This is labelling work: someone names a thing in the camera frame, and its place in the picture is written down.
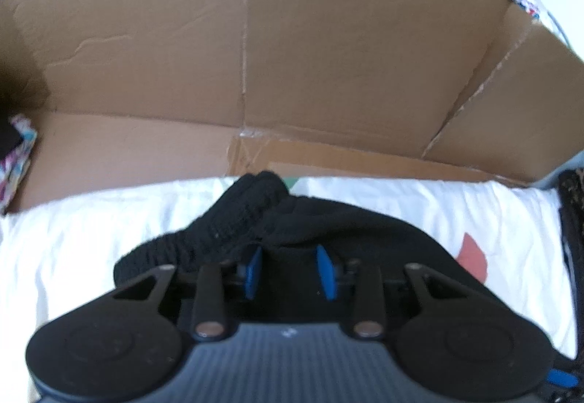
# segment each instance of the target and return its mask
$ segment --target cardboard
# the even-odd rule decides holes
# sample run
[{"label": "cardboard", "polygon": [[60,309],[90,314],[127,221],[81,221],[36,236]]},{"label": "cardboard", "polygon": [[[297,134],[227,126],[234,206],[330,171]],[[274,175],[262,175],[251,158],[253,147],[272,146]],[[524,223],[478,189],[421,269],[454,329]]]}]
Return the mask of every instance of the cardboard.
[{"label": "cardboard", "polygon": [[584,65],[510,0],[0,0],[0,34],[47,98],[20,208],[259,167],[531,181],[584,148]]},{"label": "cardboard", "polygon": [[485,55],[509,0],[247,6],[248,127],[419,158]]},{"label": "cardboard", "polygon": [[239,126],[243,0],[2,0],[49,106]]},{"label": "cardboard", "polygon": [[582,61],[535,24],[425,158],[535,181],[570,159],[575,141],[584,139],[583,85]]},{"label": "cardboard", "polygon": [[271,136],[236,137],[229,156],[230,176],[269,169],[283,177],[395,177],[468,182],[498,179],[468,168]]},{"label": "cardboard", "polygon": [[234,128],[28,112],[40,131],[12,210],[116,187],[223,176]]}]

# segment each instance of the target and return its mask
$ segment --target white sheet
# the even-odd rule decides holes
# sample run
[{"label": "white sheet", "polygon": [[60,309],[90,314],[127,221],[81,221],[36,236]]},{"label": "white sheet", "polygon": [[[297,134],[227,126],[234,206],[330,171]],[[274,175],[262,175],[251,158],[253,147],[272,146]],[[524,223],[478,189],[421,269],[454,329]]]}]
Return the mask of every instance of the white sheet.
[{"label": "white sheet", "polygon": [[[0,402],[33,401],[24,362],[30,336],[113,288],[116,260],[205,212],[232,178],[180,181],[72,197],[0,219]],[[536,322],[554,346],[576,353],[554,191],[497,183],[300,179],[295,194],[339,200],[402,218],[453,256],[465,235],[487,261],[485,285]]]}]

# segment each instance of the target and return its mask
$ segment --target black knit fabric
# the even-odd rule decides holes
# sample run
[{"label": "black knit fabric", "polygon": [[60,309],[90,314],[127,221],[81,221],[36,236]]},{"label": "black knit fabric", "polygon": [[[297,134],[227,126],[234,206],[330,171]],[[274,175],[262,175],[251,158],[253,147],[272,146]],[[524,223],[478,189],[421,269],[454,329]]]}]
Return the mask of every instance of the black knit fabric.
[{"label": "black knit fabric", "polygon": [[577,368],[584,376],[584,169],[562,172],[558,194],[562,202],[562,244],[574,297],[577,337],[576,360],[565,358],[558,367]]},{"label": "black knit fabric", "polygon": [[492,296],[421,230],[358,207],[290,196],[271,172],[241,177],[185,230],[158,237],[121,258],[114,268],[115,282],[120,285],[165,263],[196,273],[203,263],[238,259],[251,243],[264,250],[257,314],[270,320],[309,315],[318,321],[337,314],[337,304],[326,301],[320,287],[317,245],[344,258],[377,263],[385,277],[402,279],[406,263],[422,263]]}]

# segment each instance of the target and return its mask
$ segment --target light blue object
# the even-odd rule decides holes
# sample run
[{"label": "light blue object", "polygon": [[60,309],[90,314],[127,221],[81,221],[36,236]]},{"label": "light blue object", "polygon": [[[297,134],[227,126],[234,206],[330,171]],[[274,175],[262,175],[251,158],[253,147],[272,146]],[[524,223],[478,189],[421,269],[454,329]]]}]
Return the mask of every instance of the light blue object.
[{"label": "light blue object", "polygon": [[562,388],[574,388],[578,386],[578,379],[574,375],[556,369],[550,370],[547,381],[552,385]]}]

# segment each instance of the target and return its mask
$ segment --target blue tab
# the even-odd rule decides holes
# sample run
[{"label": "blue tab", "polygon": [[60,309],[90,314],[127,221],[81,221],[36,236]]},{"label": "blue tab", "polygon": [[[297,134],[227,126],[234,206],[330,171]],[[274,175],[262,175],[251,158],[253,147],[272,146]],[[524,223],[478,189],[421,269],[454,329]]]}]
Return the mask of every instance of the blue tab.
[{"label": "blue tab", "polygon": [[253,254],[245,276],[245,297],[252,300],[258,290],[259,276],[262,273],[262,247],[258,246]]},{"label": "blue tab", "polygon": [[337,280],[335,280],[335,269],[332,265],[331,258],[326,253],[322,245],[316,248],[316,264],[318,265],[318,274],[320,283],[325,290],[326,299],[333,301],[337,299]]},{"label": "blue tab", "polygon": [[548,383],[562,388],[574,388],[578,386],[578,379],[571,373],[562,372],[561,370],[552,369],[548,373]]}]

